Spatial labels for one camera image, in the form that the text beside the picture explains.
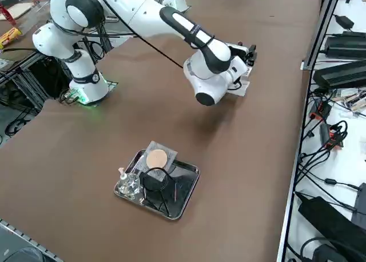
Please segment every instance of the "yellow object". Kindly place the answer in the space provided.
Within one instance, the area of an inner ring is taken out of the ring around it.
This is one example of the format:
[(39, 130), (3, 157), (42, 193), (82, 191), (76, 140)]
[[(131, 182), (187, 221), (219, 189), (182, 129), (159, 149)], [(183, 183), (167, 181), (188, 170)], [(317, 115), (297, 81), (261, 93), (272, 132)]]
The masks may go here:
[(22, 33), (14, 27), (10, 29), (7, 33), (0, 37), (0, 49), (3, 49), (8, 43), (16, 39), (21, 34)]

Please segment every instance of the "metal frame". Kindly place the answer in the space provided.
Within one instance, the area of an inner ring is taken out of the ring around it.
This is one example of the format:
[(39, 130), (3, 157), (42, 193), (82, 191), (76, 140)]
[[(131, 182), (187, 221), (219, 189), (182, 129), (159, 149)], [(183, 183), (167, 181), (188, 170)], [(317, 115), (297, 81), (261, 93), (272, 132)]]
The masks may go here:
[(9, 72), (3, 72), (3, 74), (0, 72), (0, 86), (8, 81), (13, 81), (33, 106), (39, 110), (42, 109), (43, 103), (50, 98), (50, 96), (45, 92), (44, 88), (39, 84), (28, 68), (44, 57), (43, 54), (36, 52), (32, 53), (19, 65), (11, 68)]
[(63, 260), (61, 260), (57, 255), (55, 255), (52, 252), (50, 252), (47, 248), (43, 247), (41, 244), (38, 244), (36, 241), (34, 241), (29, 236), (25, 235), (24, 233), (22, 233), (18, 229), (14, 228), (12, 225), (10, 225), (5, 220), (0, 219), (0, 225), (2, 227), (4, 227), (5, 229), (7, 229), (9, 232), (11, 232), (11, 233), (19, 236), (20, 238), (24, 239), (28, 243), (32, 244), (35, 248), (37, 248), (38, 250), (40, 250), (44, 255), (47, 255), (48, 257), (51, 257), (56, 262), (63, 262)]
[(304, 60), (304, 70), (312, 70), (316, 62), (321, 44), (324, 40), (325, 33), (328, 30), (329, 22), (333, 16), (338, 0), (324, 0), (320, 10), (318, 23), (316, 24), (313, 37), (311, 39), (307, 56)]

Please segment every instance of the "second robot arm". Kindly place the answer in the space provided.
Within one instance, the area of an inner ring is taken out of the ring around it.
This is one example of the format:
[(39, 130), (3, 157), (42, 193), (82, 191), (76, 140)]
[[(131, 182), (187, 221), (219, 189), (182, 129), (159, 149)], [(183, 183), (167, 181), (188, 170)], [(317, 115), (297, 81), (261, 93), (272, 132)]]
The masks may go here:
[[(227, 45), (179, 11), (154, 0), (51, 0), (51, 16), (58, 29), (80, 31), (83, 27), (96, 27), (104, 22), (109, 11), (141, 37), (174, 34), (197, 49), (184, 63), (184, 73), (201, 104), (219, 102), (229, 85), (247, 70), (247, 48)], [(36, 46), (37, 42), (44, 42), (41, 34), (38, 40), (33, 39)]]

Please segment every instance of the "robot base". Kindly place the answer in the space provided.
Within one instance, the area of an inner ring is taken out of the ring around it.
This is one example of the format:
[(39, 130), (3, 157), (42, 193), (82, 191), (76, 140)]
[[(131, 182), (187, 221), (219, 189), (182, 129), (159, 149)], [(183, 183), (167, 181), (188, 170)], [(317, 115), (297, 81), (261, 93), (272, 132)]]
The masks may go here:
[(187, 6), (185, 0), (163, 0), (162, 4), (164, 6), (171, 6), (180, 12), (186, 12), (190, 8), (190, 6)]
[(72, 80), (69, 85), (69, 93), (71, 94), (70, 97), (79, 97), (78, 102), (83, 105), (87, 105), (104, 98), (109, 92), (108, 83), (103, 78), (101, 73), (99, 73), (99, 76), (100, 80), (96, 84), (79, 84)]

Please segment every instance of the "glass bottle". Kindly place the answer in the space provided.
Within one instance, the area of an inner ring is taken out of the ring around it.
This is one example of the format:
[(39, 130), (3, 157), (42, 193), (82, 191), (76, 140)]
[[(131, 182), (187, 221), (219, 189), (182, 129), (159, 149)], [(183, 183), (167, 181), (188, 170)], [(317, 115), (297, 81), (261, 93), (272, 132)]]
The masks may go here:
[(125, 173), (123, 168), (119, 168), (120, 180), (118, 182), (118, 190), (120, 194), (134, 199), (135, 195), (140, 192), (140, 178), (134, 173)]

